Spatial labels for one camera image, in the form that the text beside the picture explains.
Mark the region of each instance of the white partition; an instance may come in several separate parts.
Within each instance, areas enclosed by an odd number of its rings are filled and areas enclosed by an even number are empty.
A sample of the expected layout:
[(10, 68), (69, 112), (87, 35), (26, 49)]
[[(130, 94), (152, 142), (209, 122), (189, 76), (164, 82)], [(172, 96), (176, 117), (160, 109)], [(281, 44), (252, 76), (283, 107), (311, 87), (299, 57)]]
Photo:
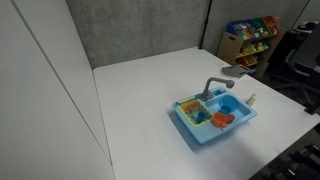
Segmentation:
[(9, 0), (0, 1), (0, 179), (114, 180)]
[(12, 0), (109, 157), (92, 70), (65, 0)]

